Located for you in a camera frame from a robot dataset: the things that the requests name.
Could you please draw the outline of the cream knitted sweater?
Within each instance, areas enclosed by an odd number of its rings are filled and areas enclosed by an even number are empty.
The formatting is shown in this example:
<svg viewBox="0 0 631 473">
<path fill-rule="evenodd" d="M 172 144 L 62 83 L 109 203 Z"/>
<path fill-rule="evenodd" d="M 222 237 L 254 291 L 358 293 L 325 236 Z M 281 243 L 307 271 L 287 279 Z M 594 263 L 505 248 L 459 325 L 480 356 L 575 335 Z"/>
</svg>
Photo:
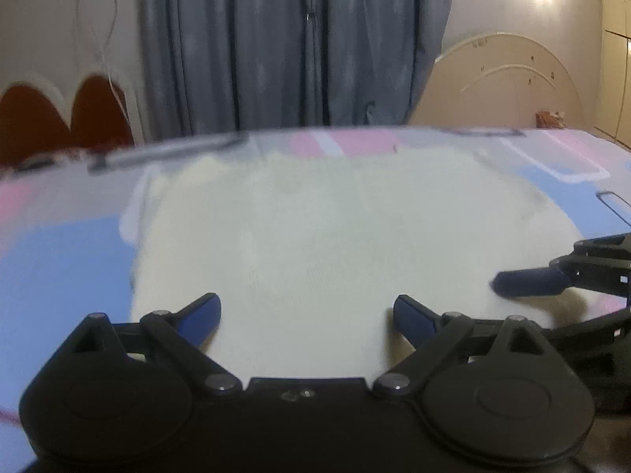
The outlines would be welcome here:
<svg viewBox="0 0 631 473">
<path fill-rule="evenodd" d="M 499 271 L 567 253 L 577 228 L 545 194 L 451 147 L 377 156 L 201 157 L 157 178 L 134 272 L 132 317 L 207 292 L 207 351 L 239 379 L 373 379 L 411 350 L 392 324 L 406 294 L 436 313 L 583 319 L 589 295 L 507 300 Z"/>
</svg>

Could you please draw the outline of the cream wardrobe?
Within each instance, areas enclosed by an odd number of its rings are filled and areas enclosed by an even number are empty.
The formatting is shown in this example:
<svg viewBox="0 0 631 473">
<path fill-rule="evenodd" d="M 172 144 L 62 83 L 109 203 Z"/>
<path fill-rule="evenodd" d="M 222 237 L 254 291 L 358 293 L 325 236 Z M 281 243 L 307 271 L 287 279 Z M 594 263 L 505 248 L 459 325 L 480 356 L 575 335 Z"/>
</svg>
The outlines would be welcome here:
<svg viewBox="0 0 631 473">
<path fill-rule="evenodd" d="M 630 148 L 630 0 L 601 0 L 602 43 L 595 128 Z"/>
</svg>

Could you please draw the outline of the brown toy by footboard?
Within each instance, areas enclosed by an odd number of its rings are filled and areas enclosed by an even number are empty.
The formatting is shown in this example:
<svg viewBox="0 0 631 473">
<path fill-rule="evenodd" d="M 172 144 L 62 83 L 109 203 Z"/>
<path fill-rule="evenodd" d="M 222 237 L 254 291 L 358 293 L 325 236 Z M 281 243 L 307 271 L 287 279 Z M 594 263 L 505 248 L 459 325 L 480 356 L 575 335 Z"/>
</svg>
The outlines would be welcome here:
<svg viewBox="0 0 631 473">
<path fill-rule="evenodd" d="M 538 129 L 566 129 L 567 125 L 563 113 L 541 110 L 536 113 L 536 127 Z"/>
</svg>

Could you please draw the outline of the patterned pastel bed sheet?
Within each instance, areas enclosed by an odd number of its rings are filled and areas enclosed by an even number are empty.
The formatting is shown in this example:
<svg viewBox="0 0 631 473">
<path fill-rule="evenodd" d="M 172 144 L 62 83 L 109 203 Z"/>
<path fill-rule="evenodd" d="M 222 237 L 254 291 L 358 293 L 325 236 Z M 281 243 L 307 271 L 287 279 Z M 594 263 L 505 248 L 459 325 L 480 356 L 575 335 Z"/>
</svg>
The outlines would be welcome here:
<svg viewBox="0 0 631 473">
<path fill-rule="evenodd" d="M 174 141 L 114 155 L 101 171 L 80 162 L 15 177 L 1 186 L 2 439 L 21 433 L 22 393 L 80 321 L 91 313 L 138 320 L 134 272 L 157 178 L 204 156 L 357 157 L 433 147 L 488 159 L 524 179 L 566 214 L 578 240 L 630 229 L 629 152 L 579 130 L 282 130 L 252 134 L 228 149 L 204 139 Z M 574 290 L 592 300 L 583 319 L 624 304 Z"/>
</svg>

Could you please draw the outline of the cream arched footboard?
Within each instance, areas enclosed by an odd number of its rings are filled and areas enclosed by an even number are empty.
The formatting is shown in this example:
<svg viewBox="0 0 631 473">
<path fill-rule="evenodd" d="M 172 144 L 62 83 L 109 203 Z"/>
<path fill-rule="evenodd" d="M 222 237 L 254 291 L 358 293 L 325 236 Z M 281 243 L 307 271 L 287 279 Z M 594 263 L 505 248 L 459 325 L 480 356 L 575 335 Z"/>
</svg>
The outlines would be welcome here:
<svg viewBox="0 0 631 473">
<path fill-rule="evenodd" d="M 449 48 L 433 65 L 407 121 L 449 129 L 535 129 L 537 115 L 586 125 L 579 92 L 559 58 L 529 37 L 491 33 Z"/>
</svg>

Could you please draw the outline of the red white scalloped headboard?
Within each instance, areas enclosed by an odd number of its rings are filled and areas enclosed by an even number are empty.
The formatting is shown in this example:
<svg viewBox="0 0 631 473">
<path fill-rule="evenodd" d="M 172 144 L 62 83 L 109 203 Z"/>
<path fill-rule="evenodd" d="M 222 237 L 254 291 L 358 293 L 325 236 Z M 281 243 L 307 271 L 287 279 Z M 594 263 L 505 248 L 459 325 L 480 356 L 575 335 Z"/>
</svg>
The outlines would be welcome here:
<svg viewBox="0 0 631 473">
<path fill-rule="evenodd" d="M 105 154 L 143 141 L 134 90 L 113 75 L 85 76 L 70 97 L 39 75 L 10 84 L 1 94 L 4 168 L 48 155 Z"/>
</svg>

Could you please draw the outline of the blue-grey curtain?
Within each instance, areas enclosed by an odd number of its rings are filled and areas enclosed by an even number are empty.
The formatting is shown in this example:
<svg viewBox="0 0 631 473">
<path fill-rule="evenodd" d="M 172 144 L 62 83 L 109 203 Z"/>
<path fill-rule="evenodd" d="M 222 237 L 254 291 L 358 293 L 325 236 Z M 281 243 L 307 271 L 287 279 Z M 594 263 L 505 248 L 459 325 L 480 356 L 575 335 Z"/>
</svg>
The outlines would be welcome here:
<svg viewBox="0 0 631 473">
<path fill-rule="evenodd" d="M 158 140 L 405 123 L 452 0 L 141 0 Z"/>
</svg>

